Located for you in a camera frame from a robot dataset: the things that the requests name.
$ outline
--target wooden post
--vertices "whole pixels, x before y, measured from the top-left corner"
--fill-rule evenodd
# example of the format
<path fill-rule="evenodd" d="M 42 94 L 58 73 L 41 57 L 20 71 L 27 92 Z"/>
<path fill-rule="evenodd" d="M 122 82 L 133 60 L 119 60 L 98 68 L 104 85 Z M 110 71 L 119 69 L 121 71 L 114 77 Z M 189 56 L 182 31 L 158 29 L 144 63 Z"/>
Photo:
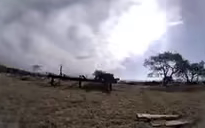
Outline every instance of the wooden post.
<path fill-rule="evenodd" d="M 59 79 L 59 80 L 58 80 L 57 85 L 58 85 L 58 86 L 60 86 L 60 85 L 61 85 L 61 79 Z"/>
<path fill-rule="evenodd" d="M 112 83 L 109 83 L 110 91 L 112 91 Z"/>
<path fill-rule="evenodd" d="M 52 77 L 52 78 L 51 78 L 51 82 L 50 82 L 51 86 L 54 86 L 54 82 L 55 82 L 55 80 L 54 80 L 54 78 Z"/>
<path fill-rule="evenodd" d="M 105 82 L 105 87 L 108 93 L 111 92 L 111 87 L 110 87 L 110 83 Z"/>
<path fill-rule="evenodd" d="M 60 76 L 62 76 L 62 65 L 60 65 Z"/>
<path fill-rule="evenodd" d="M 82 81 L 79 80 L 79 88 L 82 88 Z"/>

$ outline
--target sunlight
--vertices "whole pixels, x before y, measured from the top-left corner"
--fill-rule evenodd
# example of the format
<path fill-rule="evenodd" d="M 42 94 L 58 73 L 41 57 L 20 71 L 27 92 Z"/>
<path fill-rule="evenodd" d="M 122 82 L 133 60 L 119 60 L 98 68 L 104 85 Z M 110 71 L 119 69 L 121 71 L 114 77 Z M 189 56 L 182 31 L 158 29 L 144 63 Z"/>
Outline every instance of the sunlight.
<path fill-rule="evenodd" d="M 143 0 L 119 17 L 109 33 L 109 50 L 117 59 L 142 55 L 166 32 L 166 15 L 156 0 Z"/>

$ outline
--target tree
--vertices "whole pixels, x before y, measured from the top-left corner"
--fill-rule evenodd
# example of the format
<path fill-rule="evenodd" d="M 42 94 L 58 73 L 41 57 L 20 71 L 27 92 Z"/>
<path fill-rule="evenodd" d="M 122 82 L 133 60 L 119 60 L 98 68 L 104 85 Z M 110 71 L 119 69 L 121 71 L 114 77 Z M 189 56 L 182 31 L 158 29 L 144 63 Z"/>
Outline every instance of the tree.
<path fill-rule="evenodd" d="M 205 62 L 189 63 L 188 60 L 183 60 L 179 66 L 180 70 L 177 73 L 178 77 L 186 79 L 187 83 L 198 82 L 199 78 L 205 78 Z"/>
<path fill-rule="evenodd" d="M 173 75 L 179 71 L 179 65 L 182 61 L 183 58 L 179 53 L 164 52 L 146 59 L 144 66 L 149 67 L 149 70 L 152 71 L 149 73 L 149 77 L 162 76 L 163 85 L 167 85 Z"/>
<path fill-rule="evenodd" d="M 40 70 L 41 70 L 41 67 L 42 67 L 42 66 L 40 66 L 40 65 L 33 65 L 33 66 L 32 66 L 33 72 L 38 72 L 38 71 L 40 71 Z"/>
<path fill-rule="evenodd" d="M 106 72 L 102 71 L 102 70 L 95 70 L 93 75 L 94 75 L 94 79 L 98 80 L 100 79 L 100 77 L 105 74 Z"/>

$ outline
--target fallen log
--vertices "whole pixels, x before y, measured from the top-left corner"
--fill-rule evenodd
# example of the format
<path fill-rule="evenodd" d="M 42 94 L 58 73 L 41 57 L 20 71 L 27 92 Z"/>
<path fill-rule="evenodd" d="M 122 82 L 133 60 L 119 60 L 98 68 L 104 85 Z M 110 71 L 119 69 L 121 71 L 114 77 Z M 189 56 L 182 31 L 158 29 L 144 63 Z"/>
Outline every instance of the fallen log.
<path fill-rule="evenodd" d="M 150 122 L 153 127 L 161 127 L 161 126 L 166 126 L 166 127 L 179 127 L 179 126 L 184 126 L 191 124 L 192 121 L 188 120 L 170 120 L 170 121 L 152 121 Z"/>
<path fill-rule="evenodd" d="M 148 119 L 148 120 L 158 120 L 158 119 L 170 120 L 170 119 L 177 119 L 180 117 L 179 115 L 155 115 L 155 114 L 141 114 L 141 113 L 138 113 L 136 116 L 138 119 Z"/>

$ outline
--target grassland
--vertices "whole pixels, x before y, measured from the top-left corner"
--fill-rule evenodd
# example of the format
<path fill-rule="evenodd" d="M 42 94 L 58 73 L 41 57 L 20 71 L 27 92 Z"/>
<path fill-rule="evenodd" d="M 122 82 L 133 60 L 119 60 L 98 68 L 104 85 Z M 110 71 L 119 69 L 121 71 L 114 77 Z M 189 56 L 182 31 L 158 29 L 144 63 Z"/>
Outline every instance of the grassland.
<path fill-rule="evenodd" d="M 0 75 L 0 127 L 146 128 L 136 113 L 179 114 L 197 123 L 205 113 L 205 89 L 164 91 L 117 84 L 106 94 L 79 89 L 76 83 L 54 88 L 48 80 Z"/>

